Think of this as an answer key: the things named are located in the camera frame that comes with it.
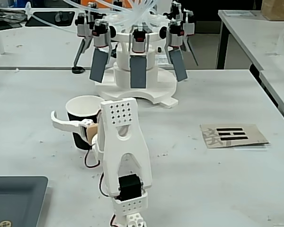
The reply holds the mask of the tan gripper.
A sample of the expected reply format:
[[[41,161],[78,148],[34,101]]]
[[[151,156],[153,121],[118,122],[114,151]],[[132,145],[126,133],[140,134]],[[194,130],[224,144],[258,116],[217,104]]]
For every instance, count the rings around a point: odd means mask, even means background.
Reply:
[[[91,119],[83,119],[81,121],[62,121],[57,119],[56,111],[51,112],[51,121],[54,128],[72,132],[87,138],[87,143],[92,144],[92,140],[98,133],[98,124]]]

